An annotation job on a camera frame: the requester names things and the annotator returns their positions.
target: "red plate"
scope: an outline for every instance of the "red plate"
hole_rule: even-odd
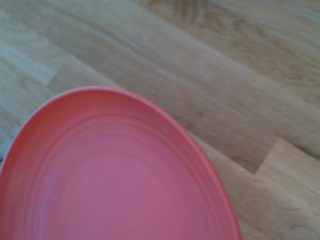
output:
[[[224,188],[171,116],[85,87],[24,124],[0,172],[3,240],[239,240]]]

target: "hardwood floor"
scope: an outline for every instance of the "hardwood floor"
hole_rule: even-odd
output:
[[[196,136],[245,239],[317,239],[319,30],[312,0],[2,0],[0,158],[58,93],[126,88]]]

